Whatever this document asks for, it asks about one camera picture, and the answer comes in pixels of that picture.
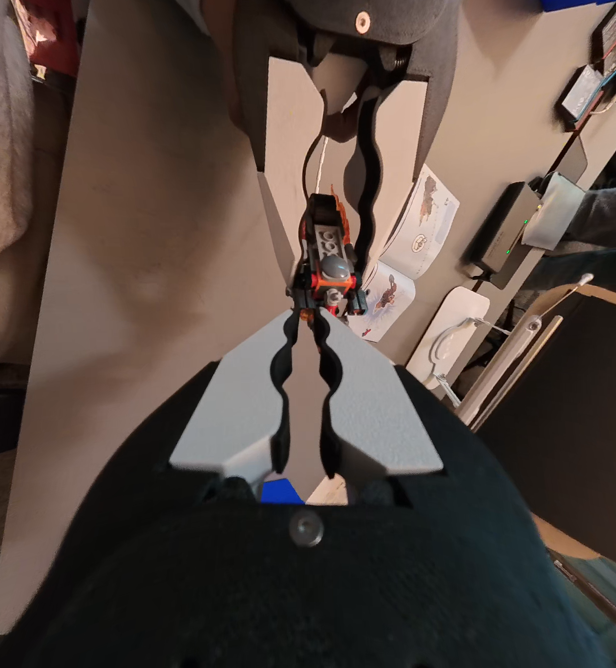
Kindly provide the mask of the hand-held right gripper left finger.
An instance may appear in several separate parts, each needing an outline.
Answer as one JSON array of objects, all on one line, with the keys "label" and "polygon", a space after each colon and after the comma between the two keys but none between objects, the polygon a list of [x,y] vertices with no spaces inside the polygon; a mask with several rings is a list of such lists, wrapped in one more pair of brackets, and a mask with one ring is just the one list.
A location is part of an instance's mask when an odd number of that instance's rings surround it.
[{"label": "hand-held right gripper left finger", "polygon": [[290,443],[288,397],[298,313],[288,309],[224,355],[187,421],[171,468],[241,478],[255,497],[282,472]]}]

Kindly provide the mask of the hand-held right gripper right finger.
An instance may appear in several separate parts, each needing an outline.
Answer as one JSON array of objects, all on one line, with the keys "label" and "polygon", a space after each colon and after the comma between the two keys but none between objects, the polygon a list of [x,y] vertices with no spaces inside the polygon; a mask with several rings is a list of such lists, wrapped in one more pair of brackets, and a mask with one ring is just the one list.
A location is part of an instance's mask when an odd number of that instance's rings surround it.
[{"label": "hand-held right gripper right finger", "polygon": [[326,309],[314,312],[322,405],[320,459],[329,478],[366,486],[443,470],[395,365]]}]

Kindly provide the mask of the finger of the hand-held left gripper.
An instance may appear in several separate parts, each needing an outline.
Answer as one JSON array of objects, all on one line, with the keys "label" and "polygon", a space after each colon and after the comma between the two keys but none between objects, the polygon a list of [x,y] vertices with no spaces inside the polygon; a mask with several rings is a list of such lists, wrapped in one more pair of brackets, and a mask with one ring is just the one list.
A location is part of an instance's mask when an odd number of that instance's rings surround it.
[{"label": "finger of the hand-held left gripper", "polygon": [[345,166],[346,201],[359,215],[354,251],[375,263],[414,186],[428,82],[403,79],[369,88],[359,108],[354,153]]},{"label": "finger of the hand-held left gripper", "polygon": [[299,229],[307,207],[305,168],[321,135],[325,99],[299,62],[271,56],[264,140],[258,172],[264,212],[287,287],[303,257]]}]

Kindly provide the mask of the lego motorcycle model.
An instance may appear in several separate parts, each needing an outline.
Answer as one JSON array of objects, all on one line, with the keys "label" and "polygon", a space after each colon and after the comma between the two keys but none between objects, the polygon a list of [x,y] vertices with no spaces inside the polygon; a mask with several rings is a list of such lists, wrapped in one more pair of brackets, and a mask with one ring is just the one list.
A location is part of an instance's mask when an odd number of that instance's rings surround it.
[{"label": "lego motorcycle model", "polygon": [[[314,309],[315,316],[322,308],[346,320],[367,312],[367,294],[357,271],[345,205],[333,189],[320,192],[327,144],[328,138],[320,140],[315,188],[298,229],[302,255],[287,294],[299,318],[301,309]],[[313,321],[306,324],[312,327]]]}]

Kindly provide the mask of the lego instruction booklet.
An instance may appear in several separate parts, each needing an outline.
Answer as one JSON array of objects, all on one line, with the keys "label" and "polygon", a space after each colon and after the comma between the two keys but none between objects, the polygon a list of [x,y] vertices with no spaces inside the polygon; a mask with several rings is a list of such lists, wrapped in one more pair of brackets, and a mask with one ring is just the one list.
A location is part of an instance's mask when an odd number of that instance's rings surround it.
[{"label": "lego instruction booklet", "polygon": [[459,200],[424,165],[395,231],[363,284],[367,311],[347,317],[350,330],[377,343],[415,300],[416,281],[436,259]]}]

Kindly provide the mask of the person's left hand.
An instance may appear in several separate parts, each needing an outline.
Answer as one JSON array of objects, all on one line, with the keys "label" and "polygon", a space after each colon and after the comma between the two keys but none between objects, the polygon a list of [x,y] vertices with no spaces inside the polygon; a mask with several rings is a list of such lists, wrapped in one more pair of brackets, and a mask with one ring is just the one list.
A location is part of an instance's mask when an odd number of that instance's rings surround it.
[{"label": "person's left hand", "polygon": [[334,142],[344,144],[357,134],[359,106],[351,104],[341,112],[327,114],[323,120],[321,134]]}]

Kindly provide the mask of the white metal stand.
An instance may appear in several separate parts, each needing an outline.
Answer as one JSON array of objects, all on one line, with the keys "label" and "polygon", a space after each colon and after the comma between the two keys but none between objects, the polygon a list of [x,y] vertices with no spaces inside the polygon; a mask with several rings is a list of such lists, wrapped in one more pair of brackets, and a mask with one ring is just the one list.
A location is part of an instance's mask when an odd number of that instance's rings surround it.
[{"label": "white metal stand", "polygon": [[[456,416],[478,431],[529,368],[563,322],[549,312],[524,316],[513,329],[492,325],[484,319],[489,299],[464,287],[448,293],[415,352],[407,370],[429,390],[442,390]],[[503,334],[504,342],[470,390],[460,399],[447,375],[466,345],[480,330]]]}]

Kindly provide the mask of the black charger box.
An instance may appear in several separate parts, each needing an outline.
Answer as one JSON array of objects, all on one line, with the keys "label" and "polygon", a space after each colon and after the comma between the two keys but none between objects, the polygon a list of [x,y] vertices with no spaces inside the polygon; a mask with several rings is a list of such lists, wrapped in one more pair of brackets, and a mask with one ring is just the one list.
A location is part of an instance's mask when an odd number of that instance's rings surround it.
[{"label": "black charger box", "polygon": [[468,246],[464,263],[485,276],[499,273],[540,205],[537,192],[528,183],[509,184]]}]

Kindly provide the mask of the red plastic wrapper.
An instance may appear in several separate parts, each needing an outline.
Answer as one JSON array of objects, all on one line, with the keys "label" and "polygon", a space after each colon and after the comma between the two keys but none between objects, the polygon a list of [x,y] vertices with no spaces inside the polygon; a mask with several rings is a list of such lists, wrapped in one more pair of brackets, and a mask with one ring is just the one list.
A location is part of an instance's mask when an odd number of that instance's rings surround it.
[{"label": "red plastic wrapper", "polygon": [[13,1],[31,65],[77,78],[79,46],[70,1]]}]

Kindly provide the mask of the person's grey hoodie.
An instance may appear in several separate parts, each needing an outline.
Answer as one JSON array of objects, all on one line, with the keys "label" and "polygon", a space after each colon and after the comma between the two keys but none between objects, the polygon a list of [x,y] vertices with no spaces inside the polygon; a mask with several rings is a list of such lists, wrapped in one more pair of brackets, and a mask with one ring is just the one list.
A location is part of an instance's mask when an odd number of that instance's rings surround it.
[{"label": "person's grey hoodie", "polygon": [[0,254],[25,233],[33,205],[33,87],[10,9],[0,1]]}]

